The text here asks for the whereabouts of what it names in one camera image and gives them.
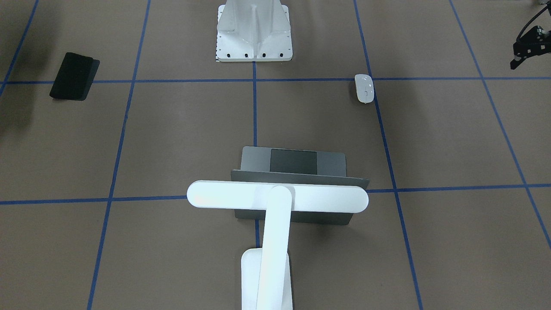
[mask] white computer mouse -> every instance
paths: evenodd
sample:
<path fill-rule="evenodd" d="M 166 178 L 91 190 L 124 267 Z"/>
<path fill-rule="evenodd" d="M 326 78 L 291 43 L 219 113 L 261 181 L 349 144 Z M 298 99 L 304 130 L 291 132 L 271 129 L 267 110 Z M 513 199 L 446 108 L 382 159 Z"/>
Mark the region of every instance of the white computer mouse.
<path fill-rule="evenodd" d="M 358 100 L 363 103 L 372 102 L 375 98 L 375 88 L 373 87 L 373 80 L 367 74 L 356 74 L 354 77 L 356 82 L 356 95 Z"/>

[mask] black sponge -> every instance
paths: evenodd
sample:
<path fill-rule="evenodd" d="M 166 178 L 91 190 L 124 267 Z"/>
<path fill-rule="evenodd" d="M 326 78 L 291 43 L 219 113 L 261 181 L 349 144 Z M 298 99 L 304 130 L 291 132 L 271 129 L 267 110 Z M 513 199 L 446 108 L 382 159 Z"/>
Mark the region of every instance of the black sponge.
<path fill-rule="evenodd" d="M 84 100 L 98 71 L 99 60 L 75 53 L 66 53 L 50 97 L 55 99 Z"/>

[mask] blue tape line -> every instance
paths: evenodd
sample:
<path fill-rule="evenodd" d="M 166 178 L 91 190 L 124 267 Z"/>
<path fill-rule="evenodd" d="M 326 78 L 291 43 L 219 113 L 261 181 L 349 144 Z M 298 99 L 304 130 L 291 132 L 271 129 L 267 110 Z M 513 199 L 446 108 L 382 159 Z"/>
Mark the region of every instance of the blue tape line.
<path fill-rule="evenodd" d="M 450 6 L 453 10 L 453 14 L 455 15 L 455 18 L 457 19 L 457 23 L 459 24 L 459 28 L 461 29 L 461 33 L 463 34 L 463 38 L 465 39 L 465 42 L 467 43 L 467 46 L 469 48 L 469 51 L 471 52 L 471 56 L 473 57 L 474 65 L 477 68 L 478 74 L 480 75 L 482 79 L 482 84 L 484 85 L 484 89 L 486 90 L 486 94 L 488 95 L 488 99 L 490 100 L 490 104 L 492 109 L 494 110 L 495 117 L 498 120 L 499 127 L 501 128 L 501 132 L 503 133 L 503 137 L 505 138 L 505 141 L 507 142 L 507 146 L 509 147 L 509 151 L 511 152 L 511 155 L 513 157 L 513 160 L 515 162 L 515 166 L 517 167 L 518 174 L 520 175 L 520 178 L 522 180 L 522 183 L 524 187 L 526 188 L 526 193 L 528 194 L 528 198 L 530 199 L 530 203 L 532 204 L 532 208 L 534 209 L 534 212 L 536 213 L 536 217 L 538 218 L 539 225 L 542 228 L 543 234 L 545 235 L 545 239 L 547 240 L 547 245 L 551 249 L 551 239 L 549 238 L 549 234 L 547 233 L 547 229 L 545 227 L 545 224 L 543 223 L 541 216 L 538 211 L 538 207 L 536 206 L 536 203 L 532 199 L 532 193 L 530 192 L 530 187 L 526 183 L 526 179 L 524 177 L 524 174 L 522 172 L 522 169 L 520 167 L 520 164 L 518 163 L 517 157 L 515 155 L 515 151 L 513 150 L 513 146 L 511 144 L 511 141 L 509 140 L 509 136 L 507 135 L 507 132 L 505 131 L 505 126 L 501 122 L 501 117 L 499 116 L 498 110 L 495 106 L 494 99 L 492 98 L 490 94 L 490 90 L 488 88 L 488 85 L 486 84 L 485 78 L 482 75 L 482 71 L 480 70 L 480 66 L 478 65 L 477 58 L 474 56 L 473 49 L 471 48 L 471 43 L 469 43 L 469 39 L 467 38 L 467 34 L 465 33 L 465 30 L 463 28 L 463 25 L 461 24 L 461 20 L 459 19 L 459 15 L 457 14 L 457 10 L 455 9 L 455 6 L 453 5 L 453 1 L 449 0 Z"/>
<path fill-rule="evenodd" d="M 551 183 L 528 184 L 529 188 L 551 188 Z M 491 189 L 516 189 L 525 188 L 522 184 L 509 185 L 480 185 L 480 186 L 447 186 L 433 188 L 398 188 L 398 189 L 367 189 L 368 194 L 378 193 L 407 193 L 424 191 L 452 191 L 452 190 L 491 190 Z M 187 199 L 186 195 L 171 196 L 135 196 L 135 197 L 113 197 L 113 201 L 145 201 L 145 200 L 178 200 Z M 0 205 L 33 205 L 33 204 L 66 204 L 73 202 L 107 202 L 108 198 L 71 198 L 71 199 L 39 199 L 39 200 L 5 200 Z"/>
<path fill-rule="evenodd" d="M 7 200 L 0 201 L 0 205 L 70 204 L 75 202 L 107 202 L 107 198 Z"/>
<path fill-rule="evenodd" d="M 462 81 L 481 80 L 480 77 L 372 77 L 373 81 Z M 484 77 L 488 80 L 545 80 L 551 77 Z M 353 81 L 354 78 L 258 78 L 257 82 L 331 82 L 331 81 Z M 53 84 L 54 81 L 8 81 L 0 82 L 6 85 L 18 84 Z M 100 79 L 94 81 L 96 84 L 111 83 L 132 83 L 131 79 Z M 226 82 L 253 82 L 250 78 L 234 79 L 137 79 L 135 83 L 226 83 Z"/>
<path fill-rule="evenodd" d="M 109 84 L 109 83 L 132 83 L 131 79 L 98 79 L 94 83 Z"/>
<path fill-rule="evenodd" d="M 258 127 L 257 127 L 257 114 L 256 114 L 256 103 L 257 103 L 257 97 L 256 97 L 256 61 L 252 62 L 252 145 L 258 146 Z"/>
<path fill-rule="evenodd" d="M 372 78 L 373 81 L 462 81 L 462 80 L 480 80 L 479 77 L 387 77 Z"/>
<path fill-rule="evenodd" d="M 448 191 L 448 190 L 482 190 L 482 189 L 511 189 L 524 188 L 522 184 L 511 185 L 481 185 L 481 186 L 444 186 L 436 188 L 401 188 L 396 189 L 399 193 L 407 193 L 412 191 Z"/>
<path fill-rule="evenodd" d="M 551 77 L 484 77 L 484 79 L 497 79 L 497 80 L 522 80 L 522 79 L 551 79 Z"/>
<path fill-rule="evenodd" d="M 528 184 L 529 188 L 551 188 L 551 183 L 544 184 Z"/>
<path fill-rule="evenodd" d="M 31 11 L 31 15 L 29 16 L 29 21 L 27 22 L 27 25 L 25 26 L 25 30 L 23 30 L 23 35 L 21 36 L 21 40 L 19 40 L 19 44 L 17 45 L 17 48 L 15 49 L 15 54 L 13 55 L 12 62 L 9 64 L 8 72 L 6 72 L 6 76 L 4 77 L 4 83 L 2 86 L 0 86 L 0 97 L 4 93 L 4 89 L 6 88 L 6 84 L 9 80 L 9 76 L 12 74 L 13 67 L 15 66 L 15 62 L 17 60 L 17 57 L 19 56 L 19 52 L 21 51 L 21 47 L 23 46 L 23 41 L 25 41 L 25 38 L 27 37 L 27 33 L 29 32 L 29 28 L 31 27 L 31 23 L 33 22 L 34 15 L 36 13 L 36 7 L 38 7 L 38 1 L 35 1 L 35 4 L 33 6 L 33 10 Z"/>
<path fill-rule="evenodd" d="M 258 82 L 331 82 L 331 81 L 353 81 L 354 78 L 259 78 Z"/>
<path fill-rule="evenodd" d="M 404 243 L 406 244 L 406 252 L 408 254 L 409 267 L 411 269 L 413 285 L 415 287 L 415 294 L 417 295 L 417 305 L 419 310 L 423 310 L 423 301 L 421 300 L 421 291 L 419 290 L 419 282 L 417 281 L 417 273 L 415 272 L 415 264 L 413 264 L 413 255 L 411 252 L 411 247 L 409 246 L 408 232 L 406 229 L 406 222 L 404 220 L 404 214 L 402 212 L 402 204 L 400 203 L 400 198 L 398 193 L 394 193 L 394 198 L 396 199 L 396 205 L 398 207 L 398 216 L 400 217 L 400 225 L 402 226 L 402 234 L 404 236 Z"/>
<path fill-rule="evenodd" d="M 543 223 L 542 216 L 539 214 L 538 207 L 536 206 L 536 202 L 534 201 L 534 198 L 532 197 L 532 193 L 530 192 L 530 189 L 526 187 L 526 193 L 528 194 L 528 198 L 530 199 L 530 203 L 532 204 L 532 208 L 534 209 L 534 213 L 536 214 L 536 217 L 538 218 L 539 225 L 541 226 L 543 230 L 543 235 L 545 236 L 545 239 L 547 240 L 547 246 L 551 249 L 551 238 L 549 238 L 549 233 L 547 232 L 547 229 L 545 227 L 545 224 Z"/>
<path fill-rule="evenodd" d="M 358 12 L 358 5 L 356 3 L 356 0 L 354 0 L 354 8 L 356 10 L 356 17 L 358 19 L 358 28 L 360 29 L 361 40 L 362 40 L 362 42 L 365 42 L 364 33 L 362 31 L 362 28 L 361 28 L 360 15 L 359 15 L 359 12 Z M 368 52 L 367 52 L 367 48 L 365 47 L 365 43 L 364 43 L 364 52 L 365 52 L 365 62 L 368 66 L 368 72 L 371 74 L 371 68 L 369 66 Z M 403 214 L 402 214 L 402 206 L 400 204 L 400 199 L 398 197 L 398 192 L 396 192 L 396 189 L 397 189 L 396 180 L 394 178 L 394 170 L 392 169 L 392 161 L 390 159 L 390 152 L 388 151 L 388 143 L 387 143 L 386 135 L 385 135 L 385 127 L 384 127 L 383 122 L 382 122 L 381 110 L 379 108 L 379 101 L 377 99 L 377 92 L 375 92 L 374 103 L 375 103 L 375 109 L 377 111 L 377 119 L 379 120 L 379 127 L 380 127 L 380 130 L 381 130 L 381 137 L 382 137 L 383 145 L 385 146 L 385 155 L 386 155 L 386 161 L 387 161 L 387 164 L 388 164 L 388 171 L 390 172 L 390 178 L 392 180 L 392 188 L 395 191 L 394 197 L 396 199 L 396 206 L 398 208 L 398 215 L 400 217 L 400 224 L 402 226 L 402 234 L 404 236 L 404 245 L 406 246 L 406 252 L 407 252 L 408 260 L 409 260 L 409 267 L 410 267 L 410 270 L 411 270 L 411 273 L 412 273 L 413 285 L 415 287 L 415 294 L 417 296 L 417 304 L 418 304 L 419 310 L 423 310 L 423 301 L 421 299 L 421 292 L 419 290 L 419 284 L 417 283 L 417 274 L 415 273 L 415 265 L 413 264 L 413 257 L 412 257 L 412 254 L 411 254 L 411 248 L 409 246 L 409 239 L 408 239 L 408 233 L 407 233 L 407 230 L 406 230 L 406 223 L 404 221 L 404 217 L 403 217 Z"/>
<path fill-rule="evenodd" d="M 104 243 L 105 243 L 105 234 L 107 232 L 107 223 L 109 221 L 109 213 L 111 212 L 111 204 L 113 202 L 113 194 L 115 192 L 115 183 L 117 182 L 118 165 L 119 165 L 120 160 L 121 160 L 122 145 L 123 145 L 124 140 L 125 140 L 126 121 L 128 120 L 128 112 L 130 111 L 130 104 L 132 102 L 132 94 L 134 92 L 134 85 L 135 85 L 134 81 L 136 80 L 136 75 L 138 74 L 139 59 L 140 59 L 140 55 L 142 53 L 142 45 L 143 45 L 143 40 L 144 40 L 144 37 L 145 37 L 145 28 L 147 26 L 147 19 L 149 17 L 149 8 L 150 8 L 150 6 L 151 6 L 151 0 L 148 0 L 147 1 L 147 7 L 145 8 L 145 17 L 144 17 L 144 20 L 143 20 L 142 35 L 140 37 L 140 41 L 139 41 L 139 45 L 138 45 L 138 52 L 136 54 L 136 62 L 134 64 L 134 74 L 132 75 L 132 83 L 130 85 L 130 91 L 129 91 L 128 100 L 127 100 L 127 103 L 126 103 L 125 118 L 124 118 L 123 123 L 122 123 L 121 137 L 120 137 L 119 142 L 118 142 L 117 157 L 115 159 L 115 167 L 113 169 L 113 179 L 112 179 L 112 182 L 111 182 L 111 189 L 109 190 L 109 200 L 107 201 L 107 207 L 105 208 L 104 223 L 103 223 L 103 227 L 101 229 L 100 244 L 98 246 L 98 255 L 96 257 L 96 264 L 94 266 L 94 275 L 92 277 L 92 284 L 91 284 L 91 287 L 90 287 L 90 296 L 88 298 L 87 310 L 92 309 L 92 303 L 94 301 L 94 293 L 95 293 L 95 289 L 96 289 L 96 283 L 97 283 L 97 280 L 98 280 L 98 272 L 99 272 L 99 268 L 100 268 L 101 254 L 103 252 L 103 246 L 104 246 Z"/>
<path fill-rule="evenodd" d="M 255 240 L 256 248 L 258 249 L 260 247 L 260 224 L 258 223 L 258 220 L 255 220 Z"/>
<path fill-rule="evenodd" d="M 7 85 L 21 85 L 21 84 L 53 84 L 53 81 L 12 81 L 6 82 Z"/>
<path fill-rule="evenodd" d="M 249 78 L 205 78 L 205 79 L 137 79 L 136 83 L 207 83 L 207 82 L 251 82 Z"/>
<path fill-rule="evenodd" d="M 177 200 L 187 199 L 186 195 L 175 196 L 145 196 L 145 197 L 113 197 L 113 201 L 147 201 L 147 200 Z"/>
<path fill-rule="evenodd" d="M 358 11 L 358 3 L 356 2 L 356 0 L 354 0 L 354 10 L 356 11 L 356 20 L 358 21 L 358 29 L 360 30 L 361 45 L 364 48 L 365 65 L 368 68 L 368 74 L 371 75 L 368 48 L 365 46 L 364 29 L 361 27 L 360 12 Z"/>

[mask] floor tile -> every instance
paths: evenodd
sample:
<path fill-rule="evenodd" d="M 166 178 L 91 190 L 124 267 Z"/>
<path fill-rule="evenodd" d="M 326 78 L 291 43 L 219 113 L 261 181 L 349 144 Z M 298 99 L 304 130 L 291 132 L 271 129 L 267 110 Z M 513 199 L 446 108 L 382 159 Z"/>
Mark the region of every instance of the floor tile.
<path fill-rule="evenodd" d="M 487 81 L 528 183 L 551 183 L 551 81 Z"/>
<path fill-rule="evenodd" d="M 0 2 L 0 79 L 8 73 L 13 55 L 23 36 L 34 1 L 1 1 Z"/>
<path fill-rule="evenodd" d="M 217 9 L 224 3 L 153 1 L 138 78 L 252 78 L 250 62 L 216 62 Z"/>
<path fill-rule="evenodd" d="M 524 189 L 400 199 L 425 309 L 551 307 L 549 247 Z"/>
<path fill-rule="evenodd" d="M 551 188 L 531 188 L 530 192 L 538 208 L 547 233 L 551 232 Z"/>
<path fill-rule="evenodd" d="M 358 1 L 358 11 L 374 77 L 478 77 L 448 1 Z"/>
<path fill-rule="evenodd" d="M 95 79 L 131 79 L 146 1 L 41 1 L 10 81 L 52 81 L 66 52 L 100 61 Z"/>
<path fill-rule="evenodd" d="M 229 180 L 252 143 L 252 83 L 138 83 L 115 195 L 185 195 L 196 180 Z"/>
<path fill-rule="evenodd" d="M 399 188 L 522 183 L 481 81 L 375 89 Z"/>
<path fill-rule="evenodd" d="M 454 0 L 453 3 L 484 76 L 551 75 L 549 55 L 527 59 L 515 70 L 509 65 L 518 33 L 543 8 L 537 1 Z M 528 30 L 536 25 L 551 29 L 549 14 L 544 13 Z"/>
<path fill-rule="evenodd" d="M 293 59 L 259 62 L 258 78 L 346 78 L 366 72 L 352 1 L 284 0 Z"/>
<path fill-rule="evenodd" d="M 8 85 L 0 98 L 0 200 L 107 197 L 128 84 L 94 84 L 86 101 L 51 85 Z"/>
<path fill-rule="evenodd" d="M 257 105 L 259 146 L 342 152 L 349 177 L 392 188 L 375 106 L 354 82 L 259 82 Z"/>
<path fill-rule="evenodd" d="M 0 208 L 1 309 L 86 309 L 105 203 Z"/>
<path fill-rule="evenodd" d="M 94 309 L 240 309 L 254 221 L 185 200 L 114 202 Z"/>
<path fill-rule="evenodd" d="M 297 309 L 417 309 L 394 194 L 369 200 L 347 226 L 291 223 Z M 262 240 L 264 221 L 260 228 Z"/>

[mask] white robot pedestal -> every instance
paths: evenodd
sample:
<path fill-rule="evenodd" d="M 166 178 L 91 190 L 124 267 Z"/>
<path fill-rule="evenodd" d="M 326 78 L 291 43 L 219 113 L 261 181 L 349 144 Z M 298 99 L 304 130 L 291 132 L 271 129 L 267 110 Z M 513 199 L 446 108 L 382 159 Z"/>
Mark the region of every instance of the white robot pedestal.
<path fill-rule="evenodd" d="M 279 0 L 228 0 L 218 8 L 218 61 L 293 58 L 289 8 Z"/>
<path fill-rule="evenodd" d="M 362 212 L 369 203 L 356 186 L 196 181 L 187 190 L 195 207 L 266 210 L 262 248 L 241 257 L 241 309 L 292 310 L 287 246 L 291 211 Z"/>

